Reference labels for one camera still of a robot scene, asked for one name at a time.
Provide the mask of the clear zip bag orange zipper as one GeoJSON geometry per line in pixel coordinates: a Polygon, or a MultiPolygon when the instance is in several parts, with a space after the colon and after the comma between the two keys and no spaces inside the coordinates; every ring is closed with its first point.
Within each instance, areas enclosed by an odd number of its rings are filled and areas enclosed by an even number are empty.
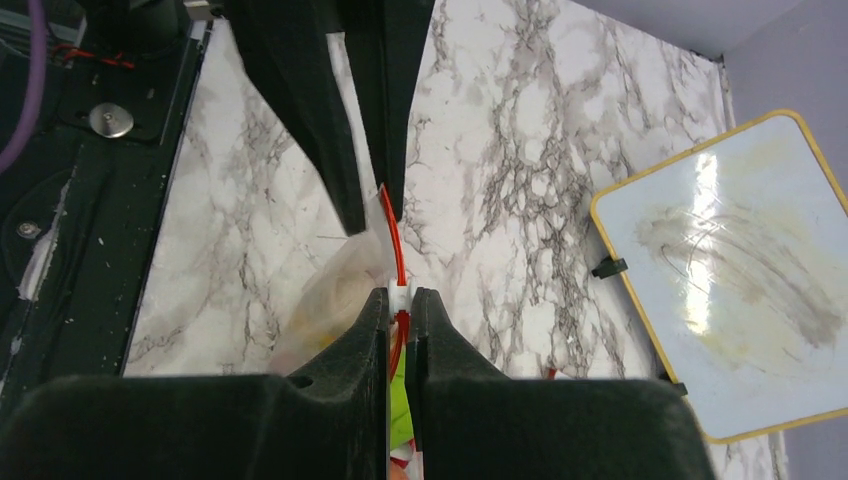
{"type": "MultiPolygon", "coordinates": [[[[300,300],[277,342],[269,370],[291,375],[345,333],[359,316],[372,290],[389,289],[388,380],[404,375],[414,281],[406,273],[398,222],[384,186],[367,202],[369,226],[351,236],[305,284],[300,300]]],[[[391,450],[390,479],[408,479],[415,439],[391,450]]]]}

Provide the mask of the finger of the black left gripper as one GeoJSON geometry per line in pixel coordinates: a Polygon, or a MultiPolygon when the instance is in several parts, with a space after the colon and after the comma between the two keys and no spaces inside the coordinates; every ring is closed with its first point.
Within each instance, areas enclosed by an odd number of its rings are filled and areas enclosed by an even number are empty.
{"type": "Polygon", "coordinates": [[[350,124],[319,1],[226,1],[244,70],[310,160],[348,235],[366,227],[350,124]]]}
{"type": "Polygon", "coordinates": [[[434,0],[341,3],[345,47],[376,184],[403,216],[407,134],[434,0]]]}

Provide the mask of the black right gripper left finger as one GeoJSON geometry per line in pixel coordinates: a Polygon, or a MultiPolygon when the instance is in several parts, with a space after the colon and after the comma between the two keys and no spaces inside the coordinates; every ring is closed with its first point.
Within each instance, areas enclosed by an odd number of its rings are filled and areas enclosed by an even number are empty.
{"type": "Polygon", "coordinates": [[[69,376],[1,430],[5,479],[385,479],[385,289],[288,376],[69,376]]]}

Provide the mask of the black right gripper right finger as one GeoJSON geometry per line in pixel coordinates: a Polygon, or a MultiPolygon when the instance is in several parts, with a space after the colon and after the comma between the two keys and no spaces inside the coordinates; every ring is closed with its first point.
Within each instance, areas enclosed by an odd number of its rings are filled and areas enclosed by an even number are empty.
{"type": "Polygon", "coordinates": [[[406,389],[428,479],[710,479],[680,393],[657,380],[512,379],[452,325],[438,292],[411,305],[406,389]]]}

